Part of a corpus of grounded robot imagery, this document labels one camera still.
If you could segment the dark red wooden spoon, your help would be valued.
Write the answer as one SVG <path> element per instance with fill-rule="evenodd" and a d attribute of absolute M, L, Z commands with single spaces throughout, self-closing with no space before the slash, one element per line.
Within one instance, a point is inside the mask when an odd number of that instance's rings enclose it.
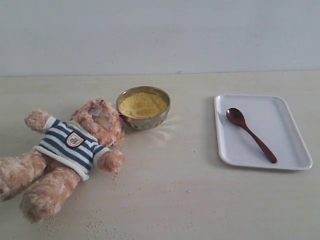
<path fill-rule="evenodd" d="M 256 144 L 259 146 L 264 155 L 272 164 L 276 164 L 278 162 L 277 157 L 268 148 L 268 146 L 249 129 L 249 127 L 246 124 L 245 117 L 239 109 L 234 107 L 229 108 L 226 111 L 226 117 L 231 123 L 245 130 L 253 138 L 253 140 L 256 142 Z"/>

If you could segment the white rectangular plastic tray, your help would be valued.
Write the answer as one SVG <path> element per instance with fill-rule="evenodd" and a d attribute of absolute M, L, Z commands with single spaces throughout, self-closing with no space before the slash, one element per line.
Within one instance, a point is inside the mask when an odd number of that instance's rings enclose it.
<path fill-rule="evenodd" d="M 253 138 L 227 119 L 237 108 L 247 126 L 277 158 L 271 163 Z M 231 166 L 285 171 L 309 170 L 313 161 L 287 102 L 278 96 L 220 94 L 214 98 L 219 156 Z"/>

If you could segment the steel bowl of millet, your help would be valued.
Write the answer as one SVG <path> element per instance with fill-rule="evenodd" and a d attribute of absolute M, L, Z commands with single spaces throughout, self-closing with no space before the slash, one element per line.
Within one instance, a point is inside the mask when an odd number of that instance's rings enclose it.
<path fill-rule="evenodd" d="M 116 100 L 123 122 L 136 130 L 150 130 L 161 125 L 171 108 L 171 98 L 154 86 L 136 86 L 121 93 Z"/>

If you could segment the tan teddy bear striped sweater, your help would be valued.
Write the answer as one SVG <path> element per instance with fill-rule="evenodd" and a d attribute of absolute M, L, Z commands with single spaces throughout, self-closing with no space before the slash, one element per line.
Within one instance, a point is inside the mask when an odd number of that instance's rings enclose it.
<path fill-rule="evenodd" d="M 125 130 L 117 109 L 95 98 L 78 108 L 69 121 L 36 109 L 24 120 L 43 135 L 30 151 L 0 160 L 0 199 L 23 194 L 20 210 L 32 223 L 57 214 L 81 181 L 96 166 L 117 172 L 125 162 L 114 147 Z"/>

